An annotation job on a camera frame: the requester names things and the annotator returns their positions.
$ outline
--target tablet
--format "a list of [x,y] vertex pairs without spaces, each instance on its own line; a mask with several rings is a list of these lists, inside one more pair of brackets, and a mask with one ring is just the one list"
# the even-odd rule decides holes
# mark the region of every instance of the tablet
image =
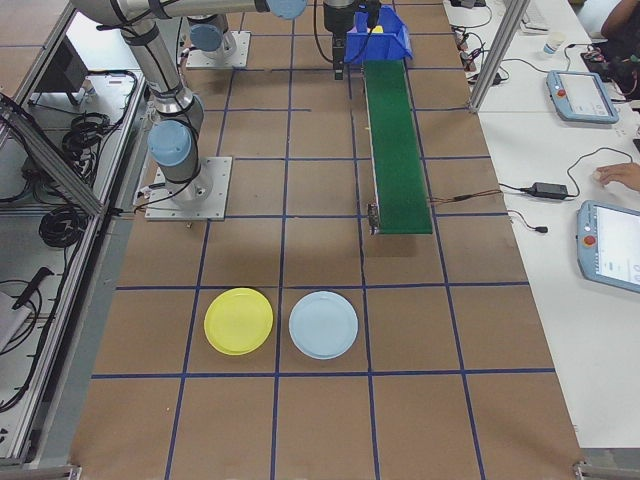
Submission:
[[558,115],[564,120],[616,123],[618,112],[600,77],[590,72],[552,70],[547,87]]
[[640,212],[586,201],[578,211],[576,238],[586,278],[640,292]]

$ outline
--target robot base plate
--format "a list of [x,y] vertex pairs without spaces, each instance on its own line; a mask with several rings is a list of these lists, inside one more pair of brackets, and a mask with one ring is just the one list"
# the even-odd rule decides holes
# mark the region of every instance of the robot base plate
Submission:
[[[197,202],[192,208],[186,209],[172,199],[163,200],[147,207],[147,220],[224,220],[231,178],[231,157],[206,157],[202,159],[203,173],[213,179],[211,193],[202,202]],[[164,175],[158,169],[155,183],[164,182]],[[165,189],[160,188],[151,192],[150,202],[168,196]]]
[[249,56],[249,42],[251,40],[251,32],[231,32],[236,41],[236,51],[232,55],[224,58],[222,61],[209,58],[202,53],[202,50],[193,50],[189,52],[187,59],[188,70],[207,70],[207,69],[229,69],[229,68],[246,68],[247,57]]

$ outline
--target green conveyor belt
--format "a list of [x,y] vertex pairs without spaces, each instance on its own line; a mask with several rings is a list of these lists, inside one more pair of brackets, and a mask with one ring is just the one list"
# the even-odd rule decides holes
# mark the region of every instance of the green conveyor belt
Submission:
[[433,233],[402,61],[367,61],[378,233]]

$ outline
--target cup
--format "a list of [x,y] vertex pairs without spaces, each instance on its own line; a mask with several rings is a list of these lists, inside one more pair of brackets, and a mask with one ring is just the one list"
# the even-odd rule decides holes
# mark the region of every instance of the cup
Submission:
[[558,51],[558,48],[560,48],[560,45],[562,45],[562,42],[564,42],[566,38],[562,32],[551,32],[547,36],[547,41],[542,50],[549,55],[553,55]]

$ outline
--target white table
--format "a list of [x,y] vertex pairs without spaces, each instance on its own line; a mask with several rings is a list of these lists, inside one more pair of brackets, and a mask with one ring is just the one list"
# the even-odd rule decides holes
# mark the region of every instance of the white table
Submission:
[[[567,35],[567,43],[586,43],[588,37],[569,4],[536,0],[551,30]],[[486,9],[452,8],[453,24],[473,25],[487,19]],[[473,29],[490,46],[504,6],[488,0],[491,24]],[[541,53],[546,36],[517,33],[507,58],[530,61],[544,70],[566,68],[562,52]],[[570,49],[572,70],[585,71],[580,47]],[[599,147],[631,154],[640,162],[632,139],[638,136],[640,116],[628,105],[617,105],[620,121],[613,126],[567,123],[556,114],[545,75],[520,62],[503,64],[509,82],[492,87],[480,108],[480,121],[498,179],[523,187],[533,182],[562,183],[575,193],[567,168],[581,155]],[[640,447],[640,295],[587,281],[576,258],[576,212],[587,199],[640,210],[640,194],[616,184],[600,187],[591,174],[597,166],[628,161],[602,151],[585,158],[573,170],[582,193],[574,201],[538,200],[505,194],[507,208],[520,211],[532,225],[546,225],[542,235],[514,218],[513,228],[540,313],[547,341],[571,419],[583,448]]]

